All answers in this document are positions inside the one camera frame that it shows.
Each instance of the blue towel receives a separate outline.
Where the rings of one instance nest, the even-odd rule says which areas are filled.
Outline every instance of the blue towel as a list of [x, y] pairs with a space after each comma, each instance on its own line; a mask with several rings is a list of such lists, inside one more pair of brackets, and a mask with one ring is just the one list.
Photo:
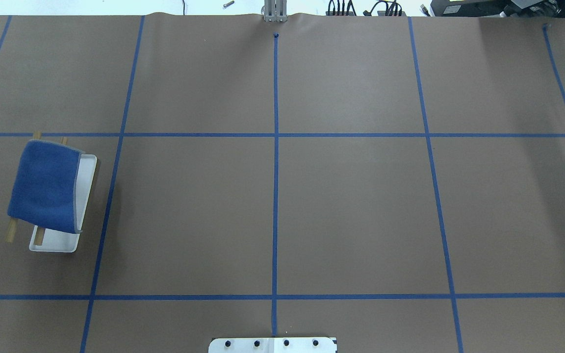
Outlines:
[[39, 227], [80, 233], [76, 179], [81, 154], [58, 143], [30, 140], [19, 162], [8, 215]]

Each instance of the white tray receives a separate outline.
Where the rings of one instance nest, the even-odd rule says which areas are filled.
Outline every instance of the white tray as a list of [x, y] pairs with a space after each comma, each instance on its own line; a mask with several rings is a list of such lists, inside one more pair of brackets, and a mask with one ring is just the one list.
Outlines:
[[[84, 221], [84, 214], [86, 213], [88, 196], [90, 195], [90, 187], [93, 183], [96, 165], [96, 156], [92, 154], [81, 155], [78, 177], [76, 179], [76, 218], [78, 222], [77, 226], [80, 229]], [[47, 228], [45, 229], [43, 245], [34, 245], [37, 229], [38, 226], [34, 226], [32, 238], [29, 240], [29, 249], [32, 251], [74, 252], [78, 248], [80, 234], [58, 232], [58, 230]]]

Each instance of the wooden dowel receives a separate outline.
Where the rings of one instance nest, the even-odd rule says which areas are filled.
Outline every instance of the wooden dowel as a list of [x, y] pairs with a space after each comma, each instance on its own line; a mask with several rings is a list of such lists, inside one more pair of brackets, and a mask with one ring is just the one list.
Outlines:
[[43, 237], [45, 237], [45, 228], [43, 228], [43, 227], [36, 228], [36, 236], [34, 237], [34, 245], [36, 245], [36, 246], [43, 245]]
[[16, 233], [16, 224], [18, 219], [10, 217], [10, 221], [8, 222], [8, 229], [6, 232], [6, 243], [12, 243], [14, 240], [14, 233]]

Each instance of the metal bracket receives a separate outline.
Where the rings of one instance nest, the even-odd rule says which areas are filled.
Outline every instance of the metal bracket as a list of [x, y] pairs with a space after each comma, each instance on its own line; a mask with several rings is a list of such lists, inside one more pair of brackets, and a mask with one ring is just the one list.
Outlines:
[[287, 22], [287, 0], [265, 0], [265, 22]]
[[214, 339], [208, 353], [337, 353], [334, 337]]

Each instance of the cable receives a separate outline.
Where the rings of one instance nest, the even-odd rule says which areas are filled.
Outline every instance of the cable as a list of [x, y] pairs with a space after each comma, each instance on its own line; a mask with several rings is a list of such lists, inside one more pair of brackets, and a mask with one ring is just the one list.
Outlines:
[[426, 6], [424, 6], [424, 4], [420, 5], [420, 11], [422, 11], [422, 13], [425, 14], [426, 16], [431, 17], [429, 10], [426, 8]]
[[370, 9], [370, 11], [367, 11], [367, 10], [363, 11], [363, 15], [364, 15], [364, 16], [372, 16], [372, 13], [374, 12], [375, 7], [376, 7], [378, 4], [380, 4], [381, 2], [384, 2], [384, 3], [385, 3], [385, 13], [386, 13], [387, 10], [389, 9], [389, 2], [388, 2], [388, 1], [385, 1], [385, 0], [378, 0], [378, 1], [374, 4], [374, 6], [372, 6], [372, 9]]
[[352, 0], [348, 2], [348, 9], [346, 10], [346, 16], [350, 16], [350, 7], [352, 7], [352, 13], [356, 16], [357, 10], [355, 10], [354, 4], [352, 4]]
[[372, 16], [374, 9], [378, 4], [383, 2], [385, 4], [385, 16], [402, 16], [402, 6], [394, 1], [378, 0], [370, 11], [363, 11], [364, 16]]

